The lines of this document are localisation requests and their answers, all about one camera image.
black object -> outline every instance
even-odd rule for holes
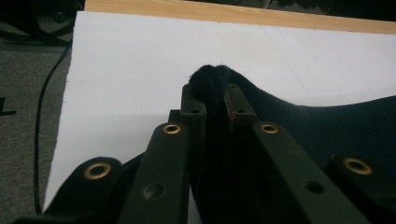
[[[222,144],[211,130],[225,116],[228,83],[242,90],[259,120],[285,127],[302,148],[325,169],[333,154],[362,155],[396,177],[396,96],[339,106],[293,105],[260,90],[227,66],[201,67],[190,84],[206,105],[206,142]]]
[[[277,0],[280,7],[298,4],[308,9],[319,7],[331,16],[377,21],[396,21],[396,2],[393,0]]]
[[[396,180],[363,157],[338,154],[327,174],[374,223],[396,223]]]
[[[229,84],[230,80],[236,81],[241,90],[238,86]],[[356,118],[365,119],[369,115],[375,115],[373,111],[367,110],[368,105],[374,103],[379,106],[375,108],[379,111],[377,115],[383,116],[385,112],[392,111],[394,106],[387,106],[386,102],[392,102],[389,99],[391,98],[379,100],[380,103],[371,102],[349,107],[365,108],[366,110],[362,112],[368,114]],[[351,116],[355,111],[343,106],[314,108],[291,105],[260,91],[225,66],[204,66],[191,77],[190,86],[183,88],[180,111],[172,110],[169,122],[155,130],[143,160],[141,157],[133,159],[121,168],[117,168],[118,165],[115,163],[118,173],[109,177],[117,177],[103,183],[100,189],[92,181],[91,188],[85,190],[89,195],[97,197],[101,194],[95,192],[102,192],[102,199],[94,199],[95,204],[89,202],[78,202],[84,204],[83,206],[73,204],[74,200],[85,200],[84,190],[82,194],[74,191],[80,190],[78,186],[81,183],[85,186],[82,189],[88,189],[87,184],[91,182],[87,181],[87,178],[96,176],[95,181],[103,180],[107,178],[107,174],[110,174],[111,165],[110,169],[106,165],[98,165],[98,163],[110,163],[101,162],[107,159],[99,158],[97,161],[83,163],[71,174],[43,215],[20,218],[16,223],[97,223],[98,220],[100,223],[119,224],[185,223],[188,174],[191,177],[191,189],[195,201],[205,224],[381,223],[373,211],[359,205],[362,195],[360,192],[348,190],[349,185],[346,187],[338,185],[340,190],[321,171],[297,143],[303,142],[304,138],[296,138],[294,135],[291,137],[285,128],[272,121],[259,121],[262,116],[269,120],[282,121],[284,117],[278,117],[279,114],[287,114],[286,121],[291,119],[295,122],[293,124],[297,125],[295,127],[298,131],[304,133],[304,129],[312,128],[310,125],[326,125],[324,122],[326,120],[321,117],[325,112],[332,112],[334,117],[329,114],[327,116],[332,118],[331,122],[335,122],[334,118],[339,116],[336,113],[337,108],[342,109],[342,112],[348,112],[343,114],[344,116]],[[305,113],[317,115],[318,118],[310,118],[310,122],[303,125],[306,117],[299,116]],[[179,123],[181,120],[185,124],[188,123],[190,134],[187,132],[187,127]],[[354,132],[358,133],[360,127],[355,125]],[[332,128],[337,130],[339,126],[333,125]],[[337,139],[334,134],[329,135],[332,140]],[[344,137],[356,140],[353,135]],[[320,143],[323,140],[320,138],[315,140],[318,142],[313,146],[308,144],[311,150],[315,149],[315,146],[322,147]],[[198,151],[190,154],[188,148]],[[365,161],[372,169],[377,170],[370,162]],[[337,181],[339,177],[351,183],[358,183],[357,186],[360,186],[361,182],[354,180],[353,176],[338,175],[333,170],[329,168],[328,173],[335,183],[339,183]],[[390,184],[382,189],[395,189],[392,186],[393,182],[388,181],[390,178],[393,176],[387,176],[387,181],[383,181],[384,178],[374,178],[378,182],[373,186]],[[369,189],[365,191],[366,195],[377,193],[375,188],[363,189]],[[376,196],[366,197],[365,204],[375,207],[375,212],[379,209],[381,214],[388,214],[394,218],[393,191],[382,190],[381,193],[381,199],[385,200],[378,200]],[[64,196],[68,194],[81,196],[78,199]]]
[[[75,8],[73,18],[77,15]],[[56,20],[64,21],[64,12],[55,13]],[[0,1],[0,21],[4,21],[28,35],[17,35],[0,30],[0,37],[15,41],[39,40],[53,46],[65,46],[67,41],[57,37],[73,31],[74,20],[64,28],[53,33],[47,33],[40,28],[37,21],[35,7],[31,0],[3,0]]]

hole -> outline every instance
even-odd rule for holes
[[[192,109],[190,112],[191,112],[192,114],[199,114],[199,110],[197,110],[197,109]]]
[[[180,126],[178,126],[176,124],[168,124],[165,127],[163,127],[163,132],[168,133],[168,134],[179,133]]]
[[[110,173],[111,166],[108,163],[105,162],[99,162],[90,165],[86,170],[85,170],[85,178],[87,179],[100,179],[102,177],[105,177]]]
[[[367,163],[355,158],[345,158],[344,165],[348,170],[358,175],[370,175],[373,172],[373,169]]]
[[[162,184],[152,184],[143,190],[143,196],[147,200],[157,200],[165,193],[165,187]]]
[[[277,133],[277,127],[270,124],[262,125],[262,131],[265,133]]]
[[[315,181],[308,181],[305,183],[305,188],[312,193],[320,194],[324,192],[324,188]]]

black wire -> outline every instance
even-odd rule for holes
[[[41,106],[43,105],[43,100],[44,100],[44,94],[46,92],[47,86],[50,83],[50,79],[55,72],[55,70],[58,68],[59,64],[62,62],[64,57],[67,55],[67,52],[71,48],[73,43],[73,39],[70,40],[69,44],[64,48],[64,52],[61,55],[61,58],[59,58],[58,62],[52,67],[50,70],[49,74],[47,75],[47,78],[44,82],[43,87],[41,88],[40,92],[40,97],[38,98],[38,105],[37,105],[37,113],[35,115],[35,158],[34,158],[34,195],[35,195],[35,212],[37,214],[41,214],[41,204],[40,204],[40,197],[39,197],[39,179],[38,179],[38,150],[39,150],[39,135],[40,135],[40,120],[41,120]]]

white sheet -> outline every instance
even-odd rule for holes
[[[84,161],[143,152],[204,64],[297,105],[396,94],[396,35],[79,12],[45,206]]]

table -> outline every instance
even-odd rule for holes
[[[307,29],[396,34],[396,22],[391,21],[368,21],[181,0],[87,0],[85,10],[201,21],[226,21]]]

